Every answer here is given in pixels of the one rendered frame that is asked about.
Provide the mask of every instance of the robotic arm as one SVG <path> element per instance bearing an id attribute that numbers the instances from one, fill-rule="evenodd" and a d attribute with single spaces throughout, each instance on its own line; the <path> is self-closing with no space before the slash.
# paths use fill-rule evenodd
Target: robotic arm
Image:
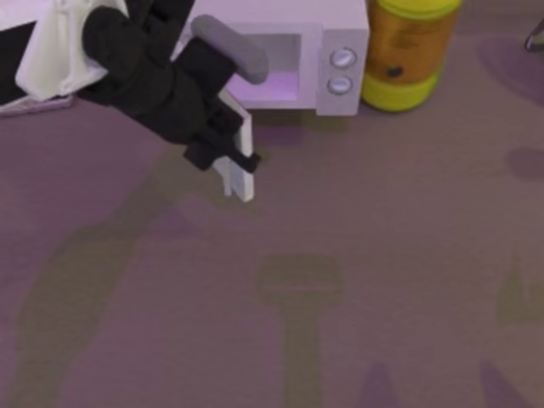
<path id="1" fill-rule="evenodd" d="M 202 171 L 228 157 L 255 172 L 259 156 L 242 154 L 235 143 L 243 117 L 222 94 L 234 74 L 253 84 L 266 80 L 261 49 L 202 15 L 173 57 L 195 0 L 48 1 L 40 19 L 16 27 L 17 49 L 0 77 L 0 105 L 25 95 L 48 100 L 77 94 L 187 146 L 184 157 Z M 13 77 L 15 84 L 9 83 Z"/>

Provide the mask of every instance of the yellow canister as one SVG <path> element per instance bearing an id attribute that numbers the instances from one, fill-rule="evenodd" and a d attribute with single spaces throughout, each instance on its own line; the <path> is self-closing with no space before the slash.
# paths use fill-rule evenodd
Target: yellow canister
<path id="1" fill-rule="evenodd" d="M 383 111 L 407 111 L 439 79 L 462 0 L 371 0 L 371 35 L 361 98 Z"/>

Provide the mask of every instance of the knob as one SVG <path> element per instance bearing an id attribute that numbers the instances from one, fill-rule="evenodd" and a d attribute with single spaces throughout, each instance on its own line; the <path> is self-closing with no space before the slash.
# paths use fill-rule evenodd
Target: knob
<path id="1" fill-rule="evenodd" d="M 332 78 L 327 84 L 327 87 L 331 94 L 345 95 L 351 91 L 353 85 L 353 82 L 347 76 L 339 76 L 337 78 Z"/>
<path id="2" fill-rule="evenodd" d="M 355 63 L 357 55 L 349 48 L 342 48 L 331 55 L 331 64 L 335 68 L 345 70 Z"/>

